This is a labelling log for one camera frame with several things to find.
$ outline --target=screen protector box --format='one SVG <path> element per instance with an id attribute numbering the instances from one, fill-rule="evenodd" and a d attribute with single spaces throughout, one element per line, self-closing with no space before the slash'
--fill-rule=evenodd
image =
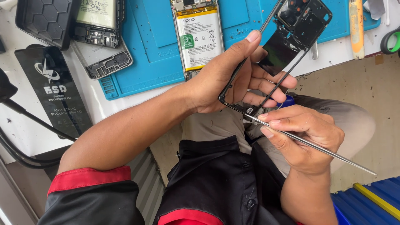
<path id="1" fill-rule="evenodd" d="M 92 126 L 78 89 L 58 47 L 28 47 L 15 51 L 51 124 L 74 138 Z"/>

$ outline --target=hand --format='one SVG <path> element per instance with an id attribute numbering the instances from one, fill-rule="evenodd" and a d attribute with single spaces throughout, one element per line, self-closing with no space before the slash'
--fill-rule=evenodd
<path id="1" fill-rule="evenodd" d="M 282 152 L 292 169 L 306 175 L 329 171 L 333 157 L 277 131 L 294 131 L 296 135 L 336 153 L 343 142 L 344 132 L 335 126 L 332 116 L 293 105 L 261 114 L 258 118 L 270 124 L 272 129 L 263 126 L 261 132 Z"/>
<path id="2" fill-rule="evenodd" d="M 218 96 L 227 85 L 233 71 L 241 61 L 249 57 L 243 65 L 235 80 L 233 87 L 229 89 L 225 99 L 229 103 L 244 103 L 259 105 L 265 97 L 248 92 L 248 89 L 260 90 L 269 94 L 275 84 L 285 72 L 272 77 L 257 65 L 267 52 L 259 46 L 261 33 L 257 30 L 252 31 L 244 40 L 233 44 L 221 55 L 212 59 L 193 79 L 183 84 L 184 92 L 188 94 L 189 103 L 195 112 L 211 113 L 222 110 L 226 106 L 219 102 Z M 294 88 L 297 80 L 288 75 L 281 83 L 286 88 Z M 282 103 L 286 100 L 286 95 L 281 89 L 276 89 L 271 96 L 274 100 L 268 99 L 264 107 L 276 106 L 276 101 Z"/>

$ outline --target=orange handled tool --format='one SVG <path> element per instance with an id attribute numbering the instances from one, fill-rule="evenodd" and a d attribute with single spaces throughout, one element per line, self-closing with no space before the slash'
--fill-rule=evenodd
<path id="1" fill-rule="evenodd" d="M 362 0 L 349 0 L 350 37 L 353 57 L 356 60 L 365 57 L 364 20 L 362 17 Z"/>

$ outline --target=fingernail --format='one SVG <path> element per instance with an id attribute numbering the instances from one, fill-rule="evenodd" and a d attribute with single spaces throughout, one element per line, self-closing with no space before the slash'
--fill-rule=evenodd
<path id="1" fill-rule="evenodd" d="M 278 124 L 278 123 L 280 123 L 280 120 L 273 120 L 273 121 L 270 121 L 270 123 Z"/>
<path id="2" fill-rule="evenodd" d="M 268 128 L 266 126 L 262 126 L 261 127 L 261 132 L 267 137 L 267 138 L 272 138 L 274 136 L 274 134 L 268 130 Z"/>
<path id="3" fill-rule="evenodd" d="M 254 30 L 247 35 L 246 40 L 248 40 L 250 43 L 255 41 L 258 37 L 260 36 L 260 32 L 258 30 Z"/>
<path id="4" fill-rule="evenodd" d="M 264 113 L 264 114 L 259 115 L 258 117 L 259 117 L 260 119 L 264 119 L 264 118 L 267 117 L 267 116 L 268 116 L 268 113 Z"/>

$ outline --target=spudger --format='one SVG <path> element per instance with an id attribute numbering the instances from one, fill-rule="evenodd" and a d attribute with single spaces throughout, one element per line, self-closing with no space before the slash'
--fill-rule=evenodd
<path id="1" fill-rule="evenodd" d="M 267 122 L 263 122 L 263 121 L 257 119 L 256 117 L 252 117 L 252 116 L 250 116 L 250 115 L 248 115 L 248 114 L 245 114 L 245 116 L 248 116 L 248 117 L 252 118 L 253 120 L 255 120 L 255 121 L 257 121 L 257 122 L 260 122 L 260 123 L 266 125 L 267 127 L 270 127 L 270 128 L 271 128 L 271 126 L 270 126 Z M 321 151 L 321 152 L 323 152 L 323 153 L 325 153 L 325 154 L 327 154 L 327 155 L 330 155 L 330 156 L 332 156 L 332 157 L 335 157 L 335 158 L 337 158 L 337 159 L 340 159 L 340 160 L 342 160 L 343 162 L 349 163 L 349 164 L 351 164 L 351 165 L 353 165 L 353 166 L 355 166 L 355 167 L 358 167 L 358 168 L 360 168 L 360 169 L 362 169 L 362 170 L 365 170 L 365 171 L 367 171 L 368 173 L 371 173 L 371 174 L 373 174 L 373 175 L 377 175 L 376 172 L 374 172 L 374 171 L 372 171 L 372 170 L 370 170 L 370 169 L 368 169 L 368 168 L 365 168 L 364 166 L 361 166 L 360 164 L 357 164 L 357 163 L 355 163 L 355 162 L 353 162 L 353 161 L 351 161 L 351 160 L 349 160 L 349 159 L 347 159 L 347 158 L 345 158 L 345 157 L 343 157 L 343 156 L 341 156 L 341 155 L 338 155 L 338 154 L 332 152 L 332 151 L 329 150 L 329 149 L 326 149 L 326 148 L 324 148 L 324 147 L 321 147 L 321 146 L 317 145 L 316 143 L 314 143 L 314 142 L 312 142 L 312 141 L 309 141 L 309 140 L 307 140 L 307 139 L 304 139 L 304 138 L 302 138 L 302 137 L 299 137 L 299 136 L 294 135 L 294 134 L 292 134 L 292 133 L 290 133 L 290 132 L 287 132 L 287 131 L 278 131 L 278 132 L 280 132 L 280 133 L 282 133 L 282 134 L 284 134 L 284 135 L 286 135 L 286 136 L 288 136 L 288 137 L 290 137 L 290 138 L 293 138 L 294 140 L 300 141 L 301 143 L 306 144 L 306 145 L 308 145 L 308 146 L 310 146 L 310 147 L 312 147 L 312 148 L 314 148 L 314 149 L 316 149 L 316 150 L 318 150 L 318 151 Z"/>

